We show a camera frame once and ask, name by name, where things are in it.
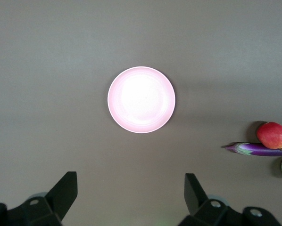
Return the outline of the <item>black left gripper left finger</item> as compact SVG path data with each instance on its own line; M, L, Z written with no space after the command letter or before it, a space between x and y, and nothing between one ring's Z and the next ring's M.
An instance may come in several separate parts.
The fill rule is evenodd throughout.
M61 226L77 195L77 173L69 171L44 196L10 210L0 203L0 226Z

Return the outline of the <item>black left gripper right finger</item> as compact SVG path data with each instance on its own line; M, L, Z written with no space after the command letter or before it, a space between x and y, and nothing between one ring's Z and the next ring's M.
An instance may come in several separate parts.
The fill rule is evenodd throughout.
M218 199L210 199L195 174L186 173L184 199L189 211L180 226L280 226L269 211L259 207L245 207L242 213Z

